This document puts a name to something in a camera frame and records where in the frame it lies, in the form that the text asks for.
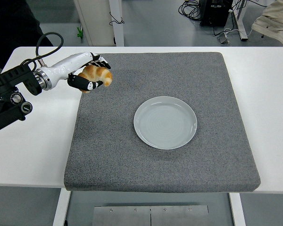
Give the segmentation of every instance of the gray floor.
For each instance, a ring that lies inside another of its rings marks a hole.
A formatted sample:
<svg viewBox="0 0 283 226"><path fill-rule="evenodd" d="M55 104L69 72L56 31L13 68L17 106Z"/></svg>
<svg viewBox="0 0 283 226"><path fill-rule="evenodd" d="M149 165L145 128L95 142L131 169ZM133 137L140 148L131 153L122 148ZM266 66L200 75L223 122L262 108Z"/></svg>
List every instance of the gray floor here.
<svg viewBox="0 0 283 226"><path fill-rule="evenodd" d="M43 32L55 31L65 39L64 46L87 46L85 38L76 36L79 17L72 0L27 0ZM123 0L124 38L126 46L220 46L211 27L200 27L181 16L177 9L183 0ZM263 8L251 2L244 17L247 33ZM225 27L232 27L231 19ZM279 41L253 31L242 42L237 31L228 34L229 46L282 46ZM54 45L55 37L49 37ZM59 189L0 187L0 226L50 225L57 205ZM242 194L247 226L283 226L283 195ZM212 225L233 225L225 194L124 194L74 192L67 219L69 225L91 225L96 205L205 204L214 210Z"/></svg>

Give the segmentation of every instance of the robotic arm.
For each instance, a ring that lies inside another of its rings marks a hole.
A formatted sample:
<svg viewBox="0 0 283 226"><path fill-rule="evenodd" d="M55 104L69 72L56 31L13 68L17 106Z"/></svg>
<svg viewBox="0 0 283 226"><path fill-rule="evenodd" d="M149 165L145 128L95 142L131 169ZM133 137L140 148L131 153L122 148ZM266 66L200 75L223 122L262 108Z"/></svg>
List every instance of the robotic arm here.
<svg viewBox="0 0 283 226"><path fill-rule="evenodd" d="M18 91L17 84L23 82L35 96L42 90L55 88L59 80L67 80L71 87L88 91L103 83L92 82L73 73L87 65L111 68L100 55L89 52L71 55L51 67L44 65L42 61L41 64L42 67L35 71L28 64L21 64L0 74L0 129L16 120L25 120L25 116L33 109L32 104Z"/></svg>

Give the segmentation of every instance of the ceramic plate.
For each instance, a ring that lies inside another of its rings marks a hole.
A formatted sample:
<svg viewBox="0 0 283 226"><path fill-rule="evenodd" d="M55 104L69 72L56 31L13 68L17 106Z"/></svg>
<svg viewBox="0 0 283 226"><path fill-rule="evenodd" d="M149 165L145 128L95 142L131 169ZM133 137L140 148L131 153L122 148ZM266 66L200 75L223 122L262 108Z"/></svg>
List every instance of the ceramic plate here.
<svg viewBox="0 0 283 226"><path fill-rule="evenodd" d="M144 102L134 116L137 135L158 149L175 149L195 135L197 119L184 101L174 97L155 97Z"/></svg>

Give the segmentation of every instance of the green object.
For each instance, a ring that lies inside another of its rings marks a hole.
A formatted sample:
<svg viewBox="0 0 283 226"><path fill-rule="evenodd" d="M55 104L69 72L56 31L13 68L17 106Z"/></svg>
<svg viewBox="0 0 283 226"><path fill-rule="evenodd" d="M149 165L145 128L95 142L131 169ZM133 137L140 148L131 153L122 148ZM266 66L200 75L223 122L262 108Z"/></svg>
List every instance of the green object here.
<svg viewBox="0 0 283 226"><path fill-rule="evenodd" d="M77 30L79 33L77 34L77 37L80 37L81 39L83 38L83 30L81 30L79 27L77 27Z"/></svg>

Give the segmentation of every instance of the bread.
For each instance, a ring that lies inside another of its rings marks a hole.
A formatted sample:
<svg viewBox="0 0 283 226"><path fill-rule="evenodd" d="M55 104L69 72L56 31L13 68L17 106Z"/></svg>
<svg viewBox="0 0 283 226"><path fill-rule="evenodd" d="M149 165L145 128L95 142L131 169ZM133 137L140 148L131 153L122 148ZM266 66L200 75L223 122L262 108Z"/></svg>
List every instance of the bread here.
<svg viewBox="0 0 283 226"><path fill-rule="evenodd" d="M88 65L78 74L78 76L88 79L89 81L102 81L105 87L112 83L112 74L106 67Z"/></svg>

